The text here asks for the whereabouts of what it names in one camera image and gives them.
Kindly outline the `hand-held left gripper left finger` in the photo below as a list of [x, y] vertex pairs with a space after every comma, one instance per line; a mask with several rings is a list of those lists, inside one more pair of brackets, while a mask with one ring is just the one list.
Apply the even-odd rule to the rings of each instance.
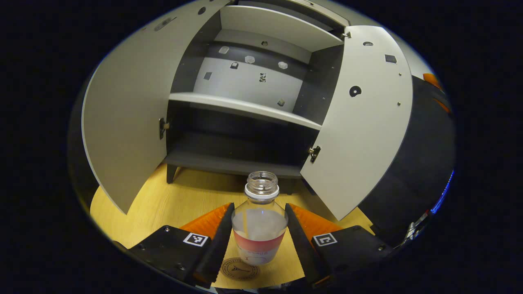
[[164, 225], [129, 253], [170, 278], [209, 288], [224, 260], [234, 208], [226, 203], [180, 228]]

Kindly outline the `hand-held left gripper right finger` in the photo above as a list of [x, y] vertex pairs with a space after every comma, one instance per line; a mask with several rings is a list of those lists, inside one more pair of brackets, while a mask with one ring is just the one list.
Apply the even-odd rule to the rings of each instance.
[[292, 203], [288, 229], [310, 288], [359, 285], [379, 271], [393, 249], [360, 225], [341, 228]]

